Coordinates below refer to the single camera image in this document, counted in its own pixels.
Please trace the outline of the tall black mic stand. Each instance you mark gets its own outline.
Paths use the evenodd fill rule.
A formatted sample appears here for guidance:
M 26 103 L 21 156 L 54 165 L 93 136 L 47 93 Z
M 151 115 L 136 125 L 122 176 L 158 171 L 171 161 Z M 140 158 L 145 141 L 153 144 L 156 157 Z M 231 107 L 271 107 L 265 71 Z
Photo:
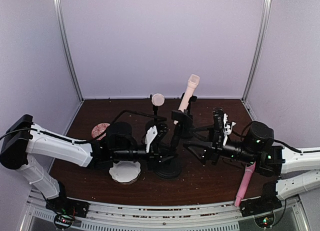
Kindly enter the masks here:
M 191 139 L 192 138 L 192 129 L 194 128 L 193 125 L 193 115 L 191 114 L 191 106 L 192 102 L 195 102 L 197 100 L 197 96 L 192 95 L 189 98 L 188 101 L 188 106 L 187 108 L 183 111 L 184 116 L 180 116 L 179 120 L 177 121 L 182 125 L 182 131 L 181 131 L 181 138 L 182 139 Z
M 171 119 L 177 121 L 169 145 L 159 147 L 160 160 L 158 167 L 153 171 L 157 176 L 165 180 L 173 180 L 179 177 L 182 166 L 178 158 L 177 148 L 181 139 L 187 139 L 190 129 L 193 126 L 193 116 L 187 109 L 173 110 Z

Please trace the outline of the pink microphone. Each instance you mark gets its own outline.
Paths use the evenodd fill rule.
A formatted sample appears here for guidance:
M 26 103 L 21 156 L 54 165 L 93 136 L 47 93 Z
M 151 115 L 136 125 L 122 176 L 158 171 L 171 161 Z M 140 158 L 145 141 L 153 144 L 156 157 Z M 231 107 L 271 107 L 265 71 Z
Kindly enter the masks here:
M 246 166 L 242 177 L 238 192 L 235 197 L 234 206 L 239 207 L 247 192 L 251 177 L 255 171 L 256 163 Z

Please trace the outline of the beige microphone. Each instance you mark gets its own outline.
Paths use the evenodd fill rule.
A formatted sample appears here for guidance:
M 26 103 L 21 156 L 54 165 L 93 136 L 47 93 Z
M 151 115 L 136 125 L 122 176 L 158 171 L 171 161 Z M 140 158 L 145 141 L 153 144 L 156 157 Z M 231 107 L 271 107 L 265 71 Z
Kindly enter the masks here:
M 151 103 L 155 107 L 160 107 L 165 103 L 165 97 L 161 93 L 151 95 Z
M 200 77 L 196 74 L 191 74 L 187 82 L 186 90 L 178 107 L 179 111 L 184 112 L 188 108 L 189 100 L 193 96 L 194 91 L 198 87 L 199 83 Z

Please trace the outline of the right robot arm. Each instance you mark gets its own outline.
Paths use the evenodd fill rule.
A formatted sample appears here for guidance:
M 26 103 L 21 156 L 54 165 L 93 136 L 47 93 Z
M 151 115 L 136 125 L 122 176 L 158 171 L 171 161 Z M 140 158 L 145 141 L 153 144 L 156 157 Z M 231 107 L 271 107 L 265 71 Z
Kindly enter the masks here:
M 203 138 L 197 133 L 197 141 L 188 141 L 183 147 L 191 152 L 203 165 L 207 161 L 216 164 L 219 158 L 229 159 L 245 165 L 244 175 L 236 194 L 234 205 L 244 208 L 276 207 L 282 201 L 320 186 L 320 149 L 294 148 L 274 138 L 273 129 L 262 122 L 252 121 L 239 134 L 240 141 L 229 138 L 234 133 L 235 122 L 215 123 L 201 127 L 207 131 Z M 301 171 L 302 174 L 282 179 L 281 175 Z M 265 177 L 278 177 L 278 180 L 263 185 L 259 198 L 245 201 L 251 177 L 256 172 Z

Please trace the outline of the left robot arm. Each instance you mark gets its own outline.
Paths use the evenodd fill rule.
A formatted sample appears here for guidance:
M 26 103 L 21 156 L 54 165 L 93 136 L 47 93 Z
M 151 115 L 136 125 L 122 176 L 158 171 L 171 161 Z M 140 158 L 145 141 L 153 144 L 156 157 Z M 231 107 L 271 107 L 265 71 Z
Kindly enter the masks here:
M 76 207 L 67 197 L 64 185 L 51 177 L 37 162 L 35 155 L 44 155 L 74 163 L 80 167 L 108 170 L 120 184 L 133 183 L 141 173 L 140 161 L 163 179 L 174 179 L 181 173 L 176 144 L 166 145 L 162 138 L 168 127 L 155 118 L 146 131 L 144 142 L 138 144 L 132 126 L 113 121 L 103 133 L 92 140 L 79 140 L 50 132 L 23 115 L 2 136 L 1 164 L 20 172 L 43 195 L 47 207 L 66 213 Z

